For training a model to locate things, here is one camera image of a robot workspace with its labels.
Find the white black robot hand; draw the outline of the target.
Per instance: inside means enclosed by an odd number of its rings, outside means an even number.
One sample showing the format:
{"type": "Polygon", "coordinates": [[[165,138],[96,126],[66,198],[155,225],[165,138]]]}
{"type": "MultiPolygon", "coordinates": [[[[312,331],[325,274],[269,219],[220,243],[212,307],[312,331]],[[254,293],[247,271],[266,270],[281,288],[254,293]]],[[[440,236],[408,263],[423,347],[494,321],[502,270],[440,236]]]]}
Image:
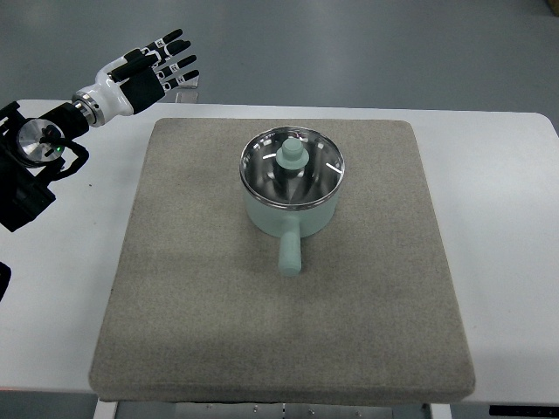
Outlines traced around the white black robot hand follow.
{"type": "Polygon", "coordinates": [[[138,114],[166,93],[186,87],[199,76],[190,69],[197,57],[178,58],[190,47],[176,29],[141,48],[135,48],[102,67],[95,82],[78,90],[72,104],[92,127],[101,127],[116,116],[138,114]]]}

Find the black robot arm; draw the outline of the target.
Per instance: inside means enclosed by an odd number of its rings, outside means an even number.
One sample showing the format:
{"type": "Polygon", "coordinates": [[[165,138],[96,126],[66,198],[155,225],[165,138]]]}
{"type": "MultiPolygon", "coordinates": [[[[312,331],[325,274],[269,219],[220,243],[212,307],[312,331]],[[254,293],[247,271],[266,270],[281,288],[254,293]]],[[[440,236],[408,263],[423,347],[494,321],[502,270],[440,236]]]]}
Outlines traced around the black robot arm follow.
{"type": "Polygon", "coordinates": [[[56,196],[52,182],[75,175],[89,153],[75,140],[93,121],[86,106],[63,103],[26,118],[12,101],[1,109],[1,225],[14,232],[35,220],[56,196]]]}

